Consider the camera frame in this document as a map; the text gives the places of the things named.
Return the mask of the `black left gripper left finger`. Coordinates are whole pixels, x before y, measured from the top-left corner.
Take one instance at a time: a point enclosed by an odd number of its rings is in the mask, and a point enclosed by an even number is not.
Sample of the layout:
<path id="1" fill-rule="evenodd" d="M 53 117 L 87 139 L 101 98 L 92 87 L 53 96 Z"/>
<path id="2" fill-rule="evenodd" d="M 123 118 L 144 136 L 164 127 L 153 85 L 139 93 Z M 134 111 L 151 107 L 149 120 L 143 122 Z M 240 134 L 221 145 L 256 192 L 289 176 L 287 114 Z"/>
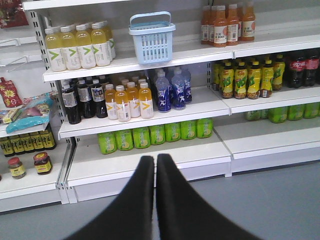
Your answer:
<path id="1" fill-rule="evenodd" d="M 142 156 L 130 180 L 111 204 L 67 239 L 152 239 L 154 176 L 154 158 Z"/>

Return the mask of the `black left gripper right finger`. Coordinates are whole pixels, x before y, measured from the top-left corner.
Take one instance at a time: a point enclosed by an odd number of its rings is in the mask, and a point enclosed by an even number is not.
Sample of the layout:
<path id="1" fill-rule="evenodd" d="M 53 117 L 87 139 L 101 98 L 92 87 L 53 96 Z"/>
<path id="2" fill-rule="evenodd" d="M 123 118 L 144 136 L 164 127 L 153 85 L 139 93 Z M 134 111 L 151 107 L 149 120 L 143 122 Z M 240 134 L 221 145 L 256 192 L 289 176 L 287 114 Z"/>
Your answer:
<path id="1" fill-rule="evenodd" d="M 205 201 L 169 154 L 157 156 L 156 210 L 162 240 L 256 240 Z"/>

